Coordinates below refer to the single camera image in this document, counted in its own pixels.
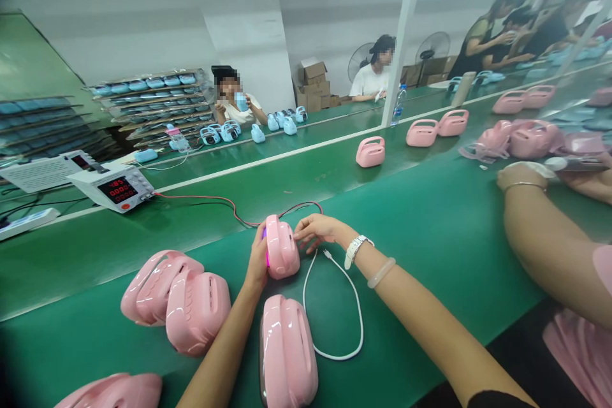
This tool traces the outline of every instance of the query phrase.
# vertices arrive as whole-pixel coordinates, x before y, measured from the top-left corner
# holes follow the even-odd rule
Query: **pink sleeve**
[[[600,245],[595,249],[593,266],[608,293],[612,295],[612,245]]]

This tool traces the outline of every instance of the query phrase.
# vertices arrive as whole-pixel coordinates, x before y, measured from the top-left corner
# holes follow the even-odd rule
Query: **white shirt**
[[[253,96],[247,94],[246,92],[245,95],[251,98],[251,103],[254,106],[261,109],[261,105],[259,105]],[[220,100],[220,102],[225,107],[225,118],[228,120],[233,119],[237,121],[241,128],[249,129],[253,124],[260,124],[259,121],[257,121],[257,118],[255,118],[255,115],[251,109],[248,109],[246,112],[241,112],[240,110],[234,108],[234,106],[225,99]]]
[[[386,90],[389,83],[389,72],[382,68],[382,73],[378,75],[372,70],[372,64],[362,67],[353,81],[349,96],[369,96],[377,94],[381,89]]]

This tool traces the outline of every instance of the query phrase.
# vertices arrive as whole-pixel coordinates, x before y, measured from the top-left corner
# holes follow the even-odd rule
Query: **woman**
[[[612,167],[612,157],[602,159]],[[612,205],[612,170],[560,178],[577,192]],[[530,168],[508,167],[497,183],[505,194],[510,245],[531,278],[566,308],[554,308],[545,326],[526,331],[538,333],[546,350],[538,350],[536,342],[535,352],[551,361],[546,370],[532,373],[561,373],[571,380],[555,383],[557,391],[568,386],[579,391],[576,397],[564,395],[566,406],[611,407],[612,245],[590,240],[552,204],[545,193],[547,180]]]
[[[495,45],[508,45],[513,42],[514,33],[502,33],[491,40],[491,31],[496,19],[510,14],[510,11],[519,8],[526,0],[495,0],[489,11],[478,18],[470,28],[455,65],[448,74],[448,79],[461,77],[465,72],[476,73],[483,69],[482,53]]]
[[[249,129],[253,124],[268,125],[268,117],[261,109],[261,105],[250,94],[244,93],[249,109],[241,112],[236,104],[235,95],[242,92],[238,72],[230,66],[213,66],[217,86],[217,121],[225,123],[228,119],[237,121],[243,129]]]
[[[515,38],[518,39],[520,30],[533,18],[534,14],[532,13],[531,7],[529,6],[523,6],[522,8],[518,8],[518,10],[514,10],[504,20],[504,28],[501,32],[499,32],[497,36],[493,37],[493,40],[495,40],[500,35],[503,35],[510,31],[516,33]],[[508,57],[511,49],[512,44],[508,43],[498,44],[490,47],[487,51],[484,51],[482,53],[483,70],[498,70],[510,65],[517,64],[519,62],[529,61],[535,57],[533,54],[521,54],[514,57]]]
[[[385,68],[391,65],[395,52],[395,37],[382,35],[370,48],[372,59],[363,61],[351,86],[349,96],[354,102],[373,100],[380,92],[383,98],[387,94],[389,71]]]
[[[238,298],[177,408],[220,408],[229,403],[255,308],[267,279],[267,241],[261,238],[264,227],[262,224],[255,235],[249,268]],[[302,241],[302,249],[312,242],[307,253],[320,242],[335,242],[347,250],[358,236],[359,233],[348,225],[319,214],[302,219],[294,234],[295,240]],[[536,406],[418,280],[397,265],[381,275],[381,267],[388,261],[368,242],[358,247],[354,257],[355,265],[367,279],[381,276],[375,292],[448,378],[463,407]]]
[[[596,0],[565,0],[557,10],[552,13],[537,29],[531,40],[523,49],[524,53],[539,56],[554,49],[567,46],[568,43],[577,43],[580,36],[570,32],[567,21],[587,5]],[[596,46],[597,42],[591,40],[588,46]]]

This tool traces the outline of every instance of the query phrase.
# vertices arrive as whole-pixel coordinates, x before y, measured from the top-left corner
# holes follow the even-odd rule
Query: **silver bracelet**
[[[373,278],[368,280],[368,287],[375,288],[378,283],[383,279],[383,277],[386,276],[389,271],[391,271],[391,268],[393,268],[393,266],[395,266],[395,258],[388,259],[387,262],[382,266],[380,271],[374,274]]]
[[[535,186],[535,187],[538,187],[540,190],[542,190],[542,191],[546,192],[546,188],[545,188],[545,187],[543,187],[543,186],[542,186],[542,185],[540,185],[540,184],[535,184],[535,183],[533,183],[533,182],[517,182],[517,183],[512,184],[512,185],[510,185],[509,187],[507,187],[507,188],[504,190],[504,194],[506,194],[510,188],[512,188],[513,186],[517,186],[517,185],[530,185],[530,186]]]

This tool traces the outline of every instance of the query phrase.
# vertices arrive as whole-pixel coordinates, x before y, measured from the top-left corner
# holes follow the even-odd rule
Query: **white wristwatch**
[[[374,247],[374,243],[364,235],[357,236],[355,239],[353,239],[353,241],[349,245],[349,248],[346,249],[346,258],[344,259],[344,269],[345,270],[348,271],[348,269],[351,267],[351,265],[353,264],[353,261],[355,260],[355,255],[357,255],[359,248],[366,241],[372,244],[372,247]]]

